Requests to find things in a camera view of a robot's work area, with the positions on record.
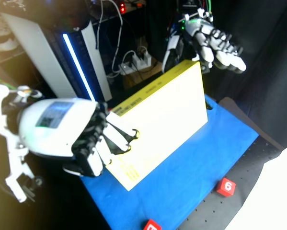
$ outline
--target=white shoe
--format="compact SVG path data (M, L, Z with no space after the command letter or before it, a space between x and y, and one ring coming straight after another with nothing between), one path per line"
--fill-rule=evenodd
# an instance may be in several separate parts
M0 52L12 51L19 46L19 42L9 29L3 17L0 16Z

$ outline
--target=blue tablecloth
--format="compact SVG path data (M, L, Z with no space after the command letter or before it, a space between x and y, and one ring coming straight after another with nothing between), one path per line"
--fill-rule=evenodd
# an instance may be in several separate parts
M153 219L176 229L214 188L258 134L207 97L208 123L127 191L107 170L82 181L113 230L141 230Z

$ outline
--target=robotic hand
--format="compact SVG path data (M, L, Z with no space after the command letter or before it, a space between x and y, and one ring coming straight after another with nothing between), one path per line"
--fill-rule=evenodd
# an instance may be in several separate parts
M22 106L11 130L10 117L3 114L3 100L15 94L9 106ZM113 155L128 152L139 132L118 115L108 112L105 103L80 98L45 99L28 106L29 98L42 93L20 86L10 90L0 84L0 135L6 138L10 175L5 179L19 202L31 198L32 191L20 186L18 178L35 176L25 162L28 152L41 157L64 159L63 170L78 176L99 176Z
M229 69L236 73L246 70L246 65L240 57L242 47L231 43L232 36L216 29L212 22L213 16L201 8L190 16L185 14L178 21L182 24L181 31L179 35L178 30L172 32L162 64L163 73L180 62L184 43L194 48L196 56L192 60L200 60L203 72L213 64L219 69Z

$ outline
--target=orange object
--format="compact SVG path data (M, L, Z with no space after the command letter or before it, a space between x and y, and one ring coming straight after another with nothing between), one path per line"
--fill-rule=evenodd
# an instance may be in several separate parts
M217 185L217 192L228 197L234 195L236 184L227 178L223 178Z
M144 227L144 230L161 230L161 226L152 219L149 219L148 223Z

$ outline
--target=electrical outlet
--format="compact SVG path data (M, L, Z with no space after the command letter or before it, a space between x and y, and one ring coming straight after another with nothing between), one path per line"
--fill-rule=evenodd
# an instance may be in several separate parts
M132 56L133 62L131 65L129 62L122 63L120 65L121 75L127 75L137 70L142 70L151 66L152 57L148 52L144 53L143 59L140 59L137 55Z

